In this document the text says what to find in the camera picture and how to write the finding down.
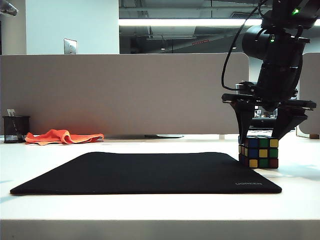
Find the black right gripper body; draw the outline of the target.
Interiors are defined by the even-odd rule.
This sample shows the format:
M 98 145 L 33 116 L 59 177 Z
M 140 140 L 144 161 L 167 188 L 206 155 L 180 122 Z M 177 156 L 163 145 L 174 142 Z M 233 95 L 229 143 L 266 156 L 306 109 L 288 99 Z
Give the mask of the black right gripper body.
M 221 97 L 224 103 L 233 104 L 237 100 L 240 100 L 246 104 L 253 104 L 254 106 L 261 106 L 266 109 L 268 112 L 271 110 L 275 110 L 276 108 L 303 108 L 306 110 L 312 111 L 316 108 L 316 103 L 311 100 L 285 100 L 285 101 L 276 101 L 276 102 L 267 102 L 265 100 L 261 100 L 254 95 L 248 94 L 231 94 L 231 93 L 224 93 Z

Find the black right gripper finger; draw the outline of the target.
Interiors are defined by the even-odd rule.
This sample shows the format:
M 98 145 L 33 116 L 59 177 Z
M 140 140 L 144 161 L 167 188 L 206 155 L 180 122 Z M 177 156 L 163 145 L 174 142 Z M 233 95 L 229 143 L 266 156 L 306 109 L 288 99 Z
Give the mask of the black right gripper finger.
M 308 116 L 305 115 L 305 111 L 305 109 L 297 107 L 279 107 L 271 136 L 276 139 L 284 137 L 288 132 L 308 118 Z
M 231 106 L 235 111 L 238 123 L 238 142 L 244 143 L 250 128 L 252 118 L 254 117 L 255 105 L 251 102 L 236 100 L 234 103 L 231 104 Z

